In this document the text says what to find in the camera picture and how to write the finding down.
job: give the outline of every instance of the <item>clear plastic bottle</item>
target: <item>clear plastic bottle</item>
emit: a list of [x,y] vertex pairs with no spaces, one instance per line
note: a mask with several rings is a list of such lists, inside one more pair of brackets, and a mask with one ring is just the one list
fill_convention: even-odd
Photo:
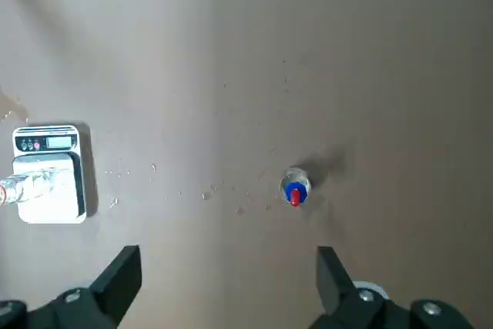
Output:
[[56,169],[15,174],[0,180],[0,206],[25,202],[52,191]]

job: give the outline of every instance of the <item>screw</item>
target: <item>screw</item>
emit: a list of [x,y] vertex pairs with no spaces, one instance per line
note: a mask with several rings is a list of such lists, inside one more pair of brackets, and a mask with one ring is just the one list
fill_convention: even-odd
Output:
[[424,304],[423,310],[425,310],[426,313],[431,316],[438,316],[439,314],[441,314],[441,308],[433,302],[427,302],[426,304]]
[[365,289],[360,292],[360,298],[365,302],[371,302],[373,301],[374,296],[368,289]]
[[71,294],[67,294],[67,297],[65,297],[65,302],[69,304],[70,302],[73,302],[74,300],[78,300],[79,298],[80,298],[80,290],[78,289]]
[[0,307],[0,316],[10,314],[12,312],[12,302],[8,302],[4,307]]

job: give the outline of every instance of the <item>red bottle cap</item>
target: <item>red bottle cap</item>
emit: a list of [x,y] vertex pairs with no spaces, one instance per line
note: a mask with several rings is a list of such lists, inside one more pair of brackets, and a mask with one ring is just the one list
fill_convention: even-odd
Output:
[[291,192],[291,206],[298,207],[300,205],[300,191],[293,189]]

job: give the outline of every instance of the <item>plastic bottle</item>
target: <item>plastic bottle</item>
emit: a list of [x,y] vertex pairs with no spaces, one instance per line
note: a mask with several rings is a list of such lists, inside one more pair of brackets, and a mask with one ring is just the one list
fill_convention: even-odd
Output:
[[297,167],[291,167],[284,171],[283,179],[280,182],[280,192],[291,206],[298,207],[307,200],[311,192],[311,182],[307,172]]
[[0,206],[32,200],[52,191],[55,169],[15,174],[0,180]]

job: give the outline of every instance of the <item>white scale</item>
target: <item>white scale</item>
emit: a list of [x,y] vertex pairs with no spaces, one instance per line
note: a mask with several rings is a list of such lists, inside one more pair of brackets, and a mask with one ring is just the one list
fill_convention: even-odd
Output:
[[81,223],[86,219],[86,197],[80,135],[72,125],[22,127],[12,134],[14,174],[43,169],[60,173],[50,193],[18,203],[26,223]]

